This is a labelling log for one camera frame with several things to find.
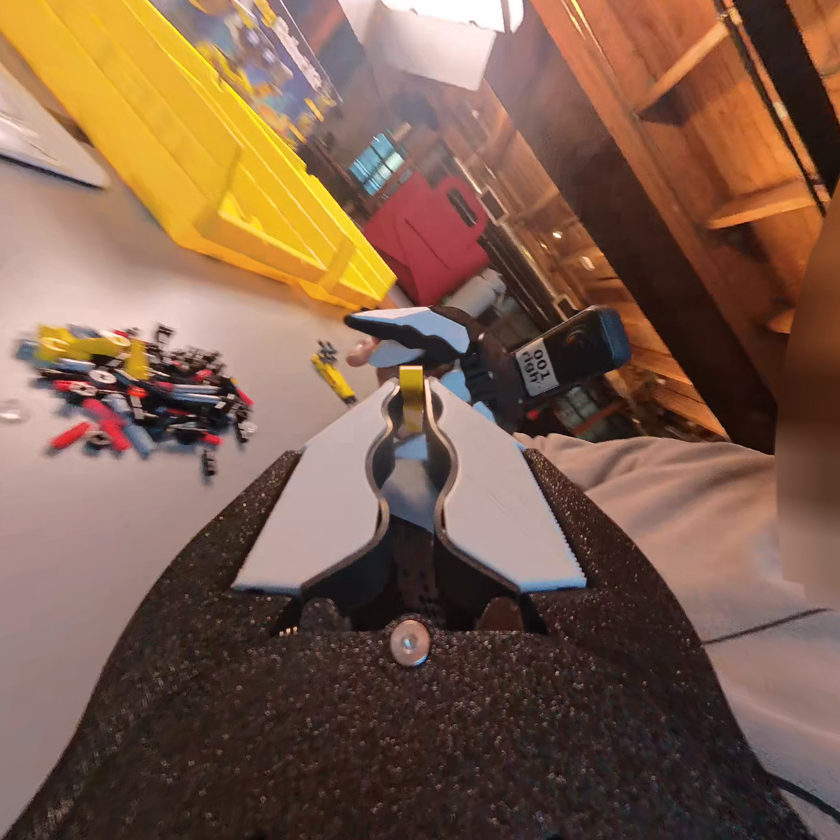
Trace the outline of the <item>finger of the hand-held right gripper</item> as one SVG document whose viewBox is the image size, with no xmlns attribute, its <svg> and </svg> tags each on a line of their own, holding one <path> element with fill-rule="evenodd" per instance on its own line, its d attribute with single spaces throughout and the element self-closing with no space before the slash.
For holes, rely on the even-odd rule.
<svg viewBox="0 0 840 840">
<path fill-rule="evenodd" d="M 383 370 L 413 364 L 424 355 L 424 350 L 408 348 L 395 340 L 372 340 L 367 363 L 378 370 Z"/>
<path fill-rule="evenodd" d="M 379 343 L 409 350 L 465 353 L 471 344 L 467 327 L 432 308 L 365 310 L 348 314 L 345 325 Z"/>
</svg>

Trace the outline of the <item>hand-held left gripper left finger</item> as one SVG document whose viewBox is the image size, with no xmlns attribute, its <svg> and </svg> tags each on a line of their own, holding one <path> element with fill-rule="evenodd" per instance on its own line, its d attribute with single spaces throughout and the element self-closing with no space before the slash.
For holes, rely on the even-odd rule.
<svg viewBox="0 0 840 840">
<path fill-rule="evenodd" d="M 233 582 L 239 592 L 314 594 L 369 557 L 386 535 L 383 487 L 396 465 L 397 379 L 303 445 Z"/>
</svg>

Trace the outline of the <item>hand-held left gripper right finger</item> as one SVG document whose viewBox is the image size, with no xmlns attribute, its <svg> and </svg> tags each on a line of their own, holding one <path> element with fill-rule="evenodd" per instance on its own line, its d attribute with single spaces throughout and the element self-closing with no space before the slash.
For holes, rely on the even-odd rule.
<svg viewBox="0 0 840 840">
<path fill-rule="evenodd" d="M 586 587 L 516 438 L 437 380 L 426 380 L 425 438 L 435 532 L 450 552 L 515 592 Z"/>
</svg>

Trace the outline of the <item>long yellow building beam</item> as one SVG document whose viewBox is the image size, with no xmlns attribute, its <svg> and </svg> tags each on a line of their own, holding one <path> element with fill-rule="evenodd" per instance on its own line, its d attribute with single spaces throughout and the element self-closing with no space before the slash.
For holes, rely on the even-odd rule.
<svg viewBox="0 0 840 840">
<path fill-rule="evenodd" d="M 399 385 L 405 436 L 416 436 L 424 432 L 425 384 L 423 366 L 409 364 L 400 366 Z"/>
</svg>

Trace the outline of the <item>pile of small building parts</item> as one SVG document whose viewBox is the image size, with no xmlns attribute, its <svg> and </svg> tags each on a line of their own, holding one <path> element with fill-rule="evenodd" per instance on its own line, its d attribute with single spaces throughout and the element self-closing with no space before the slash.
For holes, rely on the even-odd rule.
<svg viewBox="0 0 840 840">
<path fill-rule="evenodd" d="M 217 476 L 217 451 L 233 440 L 245 447 L 256 434 L 255 403 L 228 372 L 223 355 L 173 344 L 175 331 L 84 325 L 38 326 L 16 341 L 14 356 L 32 371 L 32 384 L 58 401 L 73 424 L 45 444 L 56 457 L 80 448 L 89 456 L 134 452 L 197 454 L 205 481 Z"/>
</svg>

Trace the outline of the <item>yellow plastic bin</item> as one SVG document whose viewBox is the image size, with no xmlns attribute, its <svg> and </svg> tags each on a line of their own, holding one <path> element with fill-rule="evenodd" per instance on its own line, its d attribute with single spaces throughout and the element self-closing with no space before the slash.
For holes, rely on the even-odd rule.
<svg viewBox="0 0 840 840">
<path fill-rule="evenodd" d="M 2 33 L 179 245 L 322 283 L 337 246 L 288 147 L 148 2 L 2 2 Z"/>
<path fill-rule="evenodd" d="M 227 83 L 209 95 L 241 149 L 198 226 L 203 252 L 319 301 L 375 308 L 395 277 L 349 215 Z"/>
</svg>

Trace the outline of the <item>person's right forearm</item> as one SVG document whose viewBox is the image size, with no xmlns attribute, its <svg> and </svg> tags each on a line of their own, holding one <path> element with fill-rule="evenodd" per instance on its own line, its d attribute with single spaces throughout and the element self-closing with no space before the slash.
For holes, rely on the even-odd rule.
<svg viewBox="0 0 840 840">
<path fill-rule="evenodd" d="M 687 442 L 665 437 L 631 437 L 602 443 L 550 434 L 515 434 L 583 490 L 619 479 L 676 480 L 678 487 L 744 486 L 775 495 L 774 457 L 729 442 Z"/>
</svg>

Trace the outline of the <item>grey desk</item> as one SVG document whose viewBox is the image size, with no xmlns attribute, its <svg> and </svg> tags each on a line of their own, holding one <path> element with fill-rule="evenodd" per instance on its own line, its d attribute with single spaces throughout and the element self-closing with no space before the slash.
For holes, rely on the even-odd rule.
<svg viewBox="0 0 840 840">
<path fill-rule="evenodd" d="M 124 184 L 87 189 L 2 162 L 2 831 L 64 751 L 121 632 L 189 540 L 283 452 L 346 408 L 312 368 L 318 341 L 351 350 L 343 310 L 179 247 Z M 175 345 L 219 351 L 255 401 L 255 437 L 228 439 L 211 481 L 197 454 L 56 457 L 73 424 L 15 358 L 40 323 L 163 323 Z"/>
</svg>

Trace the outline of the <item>small yellow pinned assembly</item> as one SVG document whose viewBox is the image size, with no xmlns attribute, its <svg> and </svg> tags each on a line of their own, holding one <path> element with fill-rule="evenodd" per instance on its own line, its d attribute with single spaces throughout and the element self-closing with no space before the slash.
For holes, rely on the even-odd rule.
<svg viewBox="0 0 840 840">
<path fill-rule="evenodd" d="M 337 367 L 339 352 L 331 342 L 318 342 L 318 352 L 311 357 L 311 363 L 333 393 L 346 406 L 353 406 L 358 398 Z"/>
</svg>

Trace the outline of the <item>red felt bag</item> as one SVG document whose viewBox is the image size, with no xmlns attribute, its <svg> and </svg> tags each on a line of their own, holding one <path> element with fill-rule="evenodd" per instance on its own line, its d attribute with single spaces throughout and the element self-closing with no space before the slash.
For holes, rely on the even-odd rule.
<svg viewBox="0 0 840 840">
<path fill-rule="evenodd" d="M 480 239 L 488 215 L 464 179 L 431 186 L 415 172 L 387 198 L 363 234 L 416 306 L 433 306 L 490 266 Z"/>
</svg>

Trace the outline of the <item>yellow black toy robot body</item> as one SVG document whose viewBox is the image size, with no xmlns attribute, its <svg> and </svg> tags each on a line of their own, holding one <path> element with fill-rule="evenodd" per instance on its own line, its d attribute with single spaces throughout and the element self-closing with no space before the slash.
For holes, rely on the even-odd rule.
<svg viewBox="0 0 840 840">
<path fill-rule="evenodd" d="M 390 534 L 396 589 L 402 603 L 408 612 L 439 623 L 442 613 L 434 573 L 434 535 L 399 517 L 391 518 Z"/>
</svg>

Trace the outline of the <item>person's beige sweatshirt torso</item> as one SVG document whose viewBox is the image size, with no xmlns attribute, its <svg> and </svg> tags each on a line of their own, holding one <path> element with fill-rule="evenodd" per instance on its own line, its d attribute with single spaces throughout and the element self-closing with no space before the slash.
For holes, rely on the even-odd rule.
<svg viewBox="0 0 840 840">
<path fill-rule="evenodd" d="M 782 574 L 776 493 L 619 479 L 586 490 L 685 610 L 749 746 L 819 838 L 838 838 L 838 610 Z"/>
</svg>

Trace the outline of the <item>robot kit box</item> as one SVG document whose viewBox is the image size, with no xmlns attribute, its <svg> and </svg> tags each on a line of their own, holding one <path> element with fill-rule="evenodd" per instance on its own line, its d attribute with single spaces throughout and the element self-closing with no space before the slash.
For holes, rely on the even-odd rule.
<svg viewBox="0 0 840 840">
<path fill-rule="evenodd" d="M 152 4 L 292 149 L 305 145 L 339 103 L 283 2 Z"/>
</svg>

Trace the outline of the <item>white printed mat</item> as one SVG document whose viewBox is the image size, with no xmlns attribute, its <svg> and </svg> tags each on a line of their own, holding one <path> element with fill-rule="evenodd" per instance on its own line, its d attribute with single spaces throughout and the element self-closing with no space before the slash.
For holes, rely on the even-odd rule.
<svg viewBox="0 0 840 840">
<path fill-rule="evenodd" d="M 90 153 L 1 68 L 1 155 L 42 172 L 105 189 L 108 174 Z"/>
</svg>

